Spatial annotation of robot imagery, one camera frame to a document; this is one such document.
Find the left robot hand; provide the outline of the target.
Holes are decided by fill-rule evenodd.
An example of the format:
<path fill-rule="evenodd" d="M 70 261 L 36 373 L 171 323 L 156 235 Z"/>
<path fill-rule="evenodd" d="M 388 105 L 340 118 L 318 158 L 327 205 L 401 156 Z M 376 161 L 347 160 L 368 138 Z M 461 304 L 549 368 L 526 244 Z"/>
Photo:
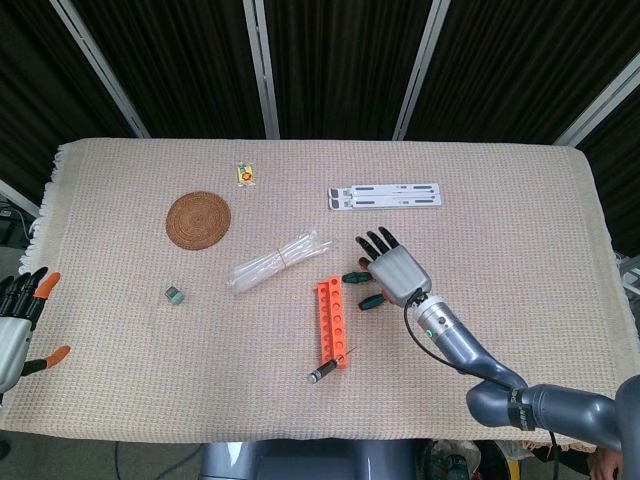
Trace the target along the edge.
<path fill-rule="evenodd" d="M 28 360 L 33 334 L 51 292 L 61 278 L 48 269 L 18 277 L 8 276 L 0 281 L 0 406 L 4 395 L 21 378 L 53 368 L 70 353 L 63 345 L 44 358 Z"/>

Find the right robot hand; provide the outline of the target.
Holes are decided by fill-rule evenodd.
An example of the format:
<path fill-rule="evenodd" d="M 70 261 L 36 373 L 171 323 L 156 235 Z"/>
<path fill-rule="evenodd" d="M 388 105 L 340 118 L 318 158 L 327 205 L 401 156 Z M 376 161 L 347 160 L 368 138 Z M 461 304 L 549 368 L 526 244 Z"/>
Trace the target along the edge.
<path fill-rule="evenodd" d="M 404 307 L 416 292 L 428 294 L 432 280 L 411 253 L 385 227 L 356 236 L 364 251 L 360 266 L 381 286 L 385 297 Z"/>

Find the black silver precision screwdriver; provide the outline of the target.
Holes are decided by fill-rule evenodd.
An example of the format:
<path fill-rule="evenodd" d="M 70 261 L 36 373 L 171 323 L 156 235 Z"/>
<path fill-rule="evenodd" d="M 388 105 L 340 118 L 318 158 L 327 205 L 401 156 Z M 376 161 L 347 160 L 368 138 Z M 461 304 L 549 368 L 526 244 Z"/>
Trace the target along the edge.
<path fill-rule="evenodd" d="M 355 347 L 347 350 L 344 354 L 334 354 L 331 347 L 326 345 L 322 351 L 324 363 L 307 375 L 307 382 L 309 384 L 316 384 L 336 369 L 345 369 L 347 367 L 348 356 L 354 350 Z"/>

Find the person bare forearm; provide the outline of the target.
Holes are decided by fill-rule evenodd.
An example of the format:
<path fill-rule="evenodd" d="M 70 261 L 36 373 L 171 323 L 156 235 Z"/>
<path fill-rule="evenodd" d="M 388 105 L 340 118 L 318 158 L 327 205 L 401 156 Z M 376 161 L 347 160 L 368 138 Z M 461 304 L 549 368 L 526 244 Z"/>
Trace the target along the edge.
<path fill-rule="evenodd" d="M 589 455 L 587 465 L 590 480 L 616 480 L 622 472 L 623 456 L 619 452 L 597 447 Z"/>

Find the orange tool holder rack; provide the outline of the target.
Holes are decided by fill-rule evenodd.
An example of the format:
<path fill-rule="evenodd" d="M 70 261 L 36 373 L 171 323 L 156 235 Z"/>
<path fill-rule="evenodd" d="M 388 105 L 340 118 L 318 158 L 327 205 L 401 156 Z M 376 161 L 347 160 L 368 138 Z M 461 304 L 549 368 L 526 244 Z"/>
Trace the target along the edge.
<path fill-rule="evenodd" d="M 333 359 L 338 369 L 346 369 L 346 326 L 340 276 L 331 276 L 319 282 L 315 288 L 320 328 L 321 363 Z"/>

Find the white folded laptop stand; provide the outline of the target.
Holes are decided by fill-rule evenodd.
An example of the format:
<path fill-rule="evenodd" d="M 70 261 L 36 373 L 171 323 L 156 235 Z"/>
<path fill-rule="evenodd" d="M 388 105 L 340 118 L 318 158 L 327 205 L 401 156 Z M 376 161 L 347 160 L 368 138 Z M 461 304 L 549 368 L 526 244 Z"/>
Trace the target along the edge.
<path fill-rule="evenodd" d="M 442 205 L 437 183 L 369 184 L 332 187 L 328 206 L 334 211 L 429 208 Z"/>

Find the clear plastic tube bundle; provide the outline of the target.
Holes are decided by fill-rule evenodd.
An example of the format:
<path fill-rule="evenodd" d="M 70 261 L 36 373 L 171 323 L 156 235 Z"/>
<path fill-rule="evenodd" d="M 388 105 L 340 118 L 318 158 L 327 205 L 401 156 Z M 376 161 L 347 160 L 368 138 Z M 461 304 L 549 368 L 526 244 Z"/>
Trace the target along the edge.
<path fill-rule="evenodd" d="M 233 267 L 227 285 L 234 293 L 244 293 L 298 263 L 322 255 L 331 249 L 331 240 L 318 233 L 304 232 L 268 253 Z"/>

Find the beige woven tablecloth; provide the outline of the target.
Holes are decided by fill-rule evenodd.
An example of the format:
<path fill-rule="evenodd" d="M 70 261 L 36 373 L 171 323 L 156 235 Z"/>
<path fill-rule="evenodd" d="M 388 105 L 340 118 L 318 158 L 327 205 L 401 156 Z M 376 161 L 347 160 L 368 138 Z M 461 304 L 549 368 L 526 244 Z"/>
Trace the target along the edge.
<path fill-rule="evenodd" d="M 236 165 L 254 166 L 239 187 Z M 437 183 L 442 205 L 334 211 L 332 187 Z M 165 230 L 181 196 L 231 209 L 215 245 Z M 532 385 L 613 395 L 640 373 L 591 167 L 574 148 L 444 142 L 91 138 L 59 148 L 24 270 L 61 278 L 30 353 L 66 344 L 57 367 L 6 395 L 0 429 L 66 438 L 205 443 L 274 438 L 504 439 L 469 414 L 473 380 L 423 353 L 399 307 L 344 288 L 346 369 L 317 385 L 315 286 L 354 270 L 355 242 L 387 228 L 499 361 Z M 333 245 L 234 293 L 231 269 L 315 230 Z M 185 294 L 180 305 L 164 295 Z"/>

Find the grey robot torso base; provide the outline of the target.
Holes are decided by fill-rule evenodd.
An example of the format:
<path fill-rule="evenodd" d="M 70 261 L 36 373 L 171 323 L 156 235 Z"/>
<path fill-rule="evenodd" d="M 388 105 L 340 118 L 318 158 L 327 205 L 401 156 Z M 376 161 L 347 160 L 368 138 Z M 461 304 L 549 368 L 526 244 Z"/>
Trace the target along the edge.
<path fill-rule="evenodd" d="M 410 440 L 263 440 L 204 446 L 198 480 L 416 480 Z"/>

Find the round woven rattan coaster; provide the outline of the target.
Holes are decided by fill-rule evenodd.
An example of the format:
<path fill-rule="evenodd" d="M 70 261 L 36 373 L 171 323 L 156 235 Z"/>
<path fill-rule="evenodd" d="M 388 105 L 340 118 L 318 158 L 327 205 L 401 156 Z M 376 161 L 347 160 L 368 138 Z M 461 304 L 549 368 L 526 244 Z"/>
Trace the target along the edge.
<path fill-rule="evenodd" d="M 231 209 L 219 195 L 196 191 L 169 208 L 165 230 L 169 240 L 185 250 L 203 250 L 218 243 L 231 225 Z"/>

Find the black fabric partition panel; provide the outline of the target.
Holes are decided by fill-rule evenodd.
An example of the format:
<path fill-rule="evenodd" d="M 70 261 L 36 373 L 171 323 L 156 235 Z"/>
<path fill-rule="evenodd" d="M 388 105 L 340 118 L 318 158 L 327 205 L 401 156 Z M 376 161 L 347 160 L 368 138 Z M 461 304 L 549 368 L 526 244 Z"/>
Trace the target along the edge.
<path fill-rule="evenodd" d="M 616 107 L 578 149 L 590 163 L 614 250 L 640 254 L 640 91 Z"/>
<path fill-rule="evenodd" d="M 264 0 L 280 135 L 389 140 L 432 0 Z"/>
<path fill-rule="evenodd" d="M 242 0 L 72 0 L 151 136 L 262 139 Z"/>
<path fill-rule="evenodd" d="M 451 0 L 406 134 L 553 143 L 640 52 L 640 0 Z"/>
<path fill-rule="evenodd" d="M 0 180 L 38 203 L 60 145 L 133 134 L 49 0 L 0 0 Z"/>

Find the white partition frame post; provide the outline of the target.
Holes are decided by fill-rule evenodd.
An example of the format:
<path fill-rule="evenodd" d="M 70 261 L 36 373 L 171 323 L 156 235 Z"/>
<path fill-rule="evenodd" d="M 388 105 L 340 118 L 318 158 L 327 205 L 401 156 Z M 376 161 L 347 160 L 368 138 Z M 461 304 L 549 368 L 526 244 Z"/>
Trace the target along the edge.
<path fill-rule="evenodd" d="M 149 130 L 72 0 L 48 1 L 134 135 L 150 138 Z"/>
<path fill-rule="evenodd" d="M 37 218 L 40 213 L 40 207 L 19 191 L 11 187 L 7 182 L 0 179 L 0 195 L 17 205 L 19 208 L 27 212 L 29 215 Z"/>
<path fill-rule="evenodd" d="M 450 4 L 451 0 L 431 0 L 431 6 L 392 135 L 393 141 L 402 141 L 406 137 Z"/>
<path fill-rule="evenodd" d="M 265 137 L 279 140 L 279 117 L 264 0 L 242 0 Z"/>
<path fill-rule="evenodd" d="M 638 53 L 594 98 L 581 114 L 554 141 L 554 145 L 576 147 L 619 105 L 640 87 Z"/>

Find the white metal frame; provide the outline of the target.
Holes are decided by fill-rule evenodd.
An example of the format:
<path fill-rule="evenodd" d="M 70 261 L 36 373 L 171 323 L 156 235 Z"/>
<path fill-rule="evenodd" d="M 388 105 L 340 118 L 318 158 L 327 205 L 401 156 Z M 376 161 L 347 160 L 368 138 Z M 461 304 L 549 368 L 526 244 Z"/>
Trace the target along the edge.
<path fill-rule="evenodd" d="M 634 257 L 619 257 L 617 267 L 629 302 L 640 302 L 640 254 Z"/>

